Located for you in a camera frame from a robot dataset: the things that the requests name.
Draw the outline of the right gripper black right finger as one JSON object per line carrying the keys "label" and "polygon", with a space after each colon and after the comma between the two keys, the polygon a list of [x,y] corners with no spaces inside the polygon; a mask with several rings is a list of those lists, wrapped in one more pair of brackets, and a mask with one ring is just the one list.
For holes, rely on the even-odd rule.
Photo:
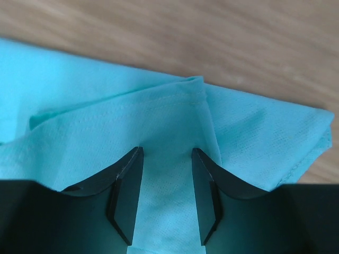
{"label": "right gripper black right finger", "polygon": [[223,216],[220,193],[238,200],[253,199],[267,193],[220,167],[198,148],[192,150],[192,176],[203,246],[216,231]]}

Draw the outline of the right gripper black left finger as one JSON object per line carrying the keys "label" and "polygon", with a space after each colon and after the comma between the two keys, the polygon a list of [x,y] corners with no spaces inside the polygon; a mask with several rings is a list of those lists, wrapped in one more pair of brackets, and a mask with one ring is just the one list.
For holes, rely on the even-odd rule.
{"label": "right gripper black left finger", "polygon": [[66,187],[62,192],[78,197],[98,197],[109,192],[105,216],[127,245],[135,230],[144,150],[134,147],[121,159],[91,177]]}

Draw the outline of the teal green t shirt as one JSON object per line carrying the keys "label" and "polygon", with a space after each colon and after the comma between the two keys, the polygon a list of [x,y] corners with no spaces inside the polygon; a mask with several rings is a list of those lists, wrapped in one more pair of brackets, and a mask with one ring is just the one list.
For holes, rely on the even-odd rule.
{"label": "teal green t shirt", "polygon": [[191,152],[264,190],[332,146],[327,110],[1,39],[1,178],[62,190],[145,153],[129,253],[205,253]]}

